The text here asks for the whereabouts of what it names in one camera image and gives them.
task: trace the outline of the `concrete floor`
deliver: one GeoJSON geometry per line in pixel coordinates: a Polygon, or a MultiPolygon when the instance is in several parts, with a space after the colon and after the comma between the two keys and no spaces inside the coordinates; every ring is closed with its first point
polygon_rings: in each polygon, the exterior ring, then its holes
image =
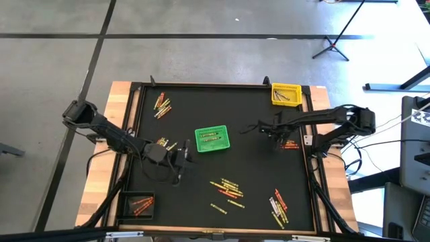
{"type": "MultiPolygon", "coordinates": [[[[383,124],[400,114],[407,93],[365,93],[361,86],[402,83],[425,67],[414,39],[403,36],[408,26],[397,19],[411,14],[401,7],[411,1],[366,3],[346,33],[377,38],[340,41],[349,62],[334,52],[312,60],[327,46],[322,40],[105,40],[87,99],[103,112],[112,81],[148,81],[149,75],[160,82],[196,83],[260,83],[268,75],[273,82],[327,86],[332,106],[369,107],[383,124]]],[[[109,2],[1,0],[0,33],[98,34],[109,2]]],[[[357,6],[318,0],[117,0],[108,33],[338,34],[357,6]]],[[[0,39],[0,142],[26,150],[22,158],[0,156],[0,233],[32,228],[66,130],[61,114],[80,92],[95,42],[0,39]]],[[[398,137],[399,126],[363,145],[398,137]]],[[[398,150],[399,144],[368,149],[381,169],[399,164],[398,150]]],[[[92,152],[89,141],[75,137],[47,229],[73,227],[92,152]]],[[[355,156],[347,152],[344,158],[355,156]]],[[[365,158],[360,173],[375,172],[365,158]]],[[[381,225],[380,207],[364,209],[368,205],[359,196],[354,196],[357,218],[381,225]]],[[[380,193],[372,197],[382,204],[380,193]]]]}

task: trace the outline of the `tripod stand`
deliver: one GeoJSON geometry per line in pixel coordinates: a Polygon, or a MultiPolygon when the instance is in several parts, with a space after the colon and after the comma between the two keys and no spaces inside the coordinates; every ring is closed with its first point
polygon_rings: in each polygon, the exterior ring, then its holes
{"type": "Polygon", "coordinates": [[[328,36],[325,36],[324,39],[328,40],[330,43],[330,46],[325,48],[324,50],[322,50],[321,52],[319,52],[318,54],[312,56],[312,58],[316,58],[322,54],[324,54],[327,51],[335,51],[338,52],[339,54],[341,54],[341,56],[343,56],[343,58],[345,58],[345,60],[349,61],[348,57],[345,56],[337,47],[336,47],[336,43],[339,41],[339,39],[342,37],[342,34],[344,33],[344,31],[348,28],[348,25],[351,23],[352,19],[355,17],[355,15],[358,13],[358,11],[360,10],[361,6],[364,4],[366,0],[361,1],[360,6],[358,6],[357,10],[355,10],[355,13],[352,15],[351,19],[348,21],[347,25],[343,28],[341,34],[339,34],[339,36],[337,36],[336,40],[334,42],[332,42],[330,40],[330,38],[328,36]]]}

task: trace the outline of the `black work surface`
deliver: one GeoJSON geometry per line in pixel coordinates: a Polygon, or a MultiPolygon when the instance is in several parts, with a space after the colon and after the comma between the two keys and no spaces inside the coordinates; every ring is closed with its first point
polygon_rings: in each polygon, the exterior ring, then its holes
{"type": "MultiPolygon", "coordinates": [[[[273,117],[288,107],[273,106],[271,90],[238,87],[146,87],[138,136],[151,140],[165,137],[169,145],[185,139],[191,141],[191,155],[196,168],[187,170],[179,187],[158,184],[146,178],[140,163],[134,161],[127,190],[153,191],[157,196],[153,220],[127,220],[127,225],[157,225],[174,227],[217,227],[229,229],[280,230],[271,214],[269,198],[275,188],[288,206],[290,221],[286,230],[313,231],[308,181],[301,150],[275,151],[265,134],[251,131],[239,134],[245,126],[258,119],[273,117]],[[154,118],[154,104],[160,93],[170,98],[172,110],[160,120],[154,118]],[[198,153],[194,130],[226,125],[230,148],[198,153]],[[209,181],[221,184],[220,178],[239,185],[244,198],[237,201],[239,208],[227,202],[228,197],[218,192],[209,181]],[[213,203],[228,214],[212,208],[213,203]]],[[[288,108],[298,112],[297,108],[288,108]]],[[[299,146],[300,134],[290,139],[299,146]]],[[[155,177],[165,177],[169,170],[149,162],[144,168],[155,177]]]]}

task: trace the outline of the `desk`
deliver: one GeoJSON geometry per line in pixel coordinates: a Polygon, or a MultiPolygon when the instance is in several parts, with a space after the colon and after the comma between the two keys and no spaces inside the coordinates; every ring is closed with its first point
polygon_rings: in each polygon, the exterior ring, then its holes
{"type": "MultiPolygon", "coordinates": [[[[131,82],[119,82],[115,81],[112,83],[112,88],[110,91],[110,95],[107,100],[107,105],[105,108],[104,115],[108,118],[108,120],[114,123],[116,126],[123,126],[124,114],[126,111],[126,105],[129,100],[130,86],[131,82]]],[[[312,105],[314,110],[321,110],[329,108],[329,99],[327,95],[327,90],[325,87],[310,87],[311,96],[312,96],[312,105]]],[[[130,97],[133,100],[133,105],[130,110],[130,115],[128,119],[128,126],[131,127],[133,125],[134,116],[136,115],[136,106],[138,99],[138,92],[134,93],[133,97],[130,97]]],[[[303,103],[303,109],[307,110],[306,102],[303,103]]],[[[317,126],[319,133],[327,133],[333,129],[333,125],[325,124],[317,126]]],[[[95,153],[106,149],[107,146],[105,143],[99,143],[95,147],[95,153]]],[[[331,153],[340,155],[340,152],[336,149],[331,149],[331,153]]],[[[125,162],[126,156],[123,155],[120,159],[120,172],[122,172],[122,168],[125,162]]],[[[109,183],[110,177],[112,174],[112,169],[114,167],[114,152],[107,152],[100,156],[95,157],[92,160],[91,167],[89,169],[89,175],[87,178],[87,182],[85,184],[83,197],[81,201],[81,205],[79,207],[78,216],[76,220],[76,225],[81,225],[86,222],[89,217],[95,212],[97,207],[102,203],[105,198],[109,183]]],[[[356,231],[358,230],[357,222],[355,220],[355,215],[353,212],[351,194],[349,193],[349,187],[347,183],[347,179],[345,177],[345,171],[343,169],[343,163],[338,160],[336,157],[327,157],[324,160],[325,163],[325,172],[327,177],[327,185],[329,188],[329,194],[331,201],[335,208],[338,210],[339,214],[347,221],[349,226],[356,231]]],[[[118,199],[116,198],[112,202],[112,208],[116,208],[118,203],[118,199]]],[[[319,210],[321,214],[321,223],[322,229],[324,231],[328,231],[328,224],[326,218],[326,212],[324,209],[324,205],[318,199],[319,210]]],[[[108,225],[113,225],[115,220],[116,209],[111,209],[110,214],[107,219],[108,225]]],[[[176,231],[177,227],[170,227],[172,231],[176,231]]],[[[123,226],[121,229],[131,229],[136,230],[139,229],[135,225],[134,226],[123,226]]],[[[247,233],[257,233],[260,231],[247,231],[247,233]]]]}

